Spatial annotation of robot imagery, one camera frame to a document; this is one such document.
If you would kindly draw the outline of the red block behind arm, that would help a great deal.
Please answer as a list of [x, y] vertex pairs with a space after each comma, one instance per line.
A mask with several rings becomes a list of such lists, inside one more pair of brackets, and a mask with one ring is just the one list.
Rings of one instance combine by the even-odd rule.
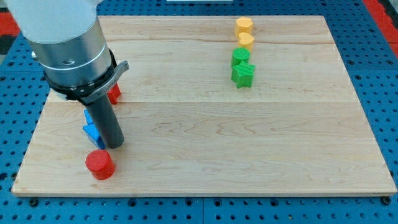
[[108, 92], [107, 96], [112, 105], [116, 105], [118, 103], [118, 98], [121, 95], [121, 90], [119, 89], [119, 85], [116, 83]]

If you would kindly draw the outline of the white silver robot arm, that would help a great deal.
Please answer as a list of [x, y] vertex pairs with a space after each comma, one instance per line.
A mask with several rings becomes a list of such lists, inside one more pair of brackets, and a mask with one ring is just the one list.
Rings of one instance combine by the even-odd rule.
[[101, 0], [5, 0], [50, 87], [89, 105], [105, 96], [128, 70], [116, 63], [96, 7]]

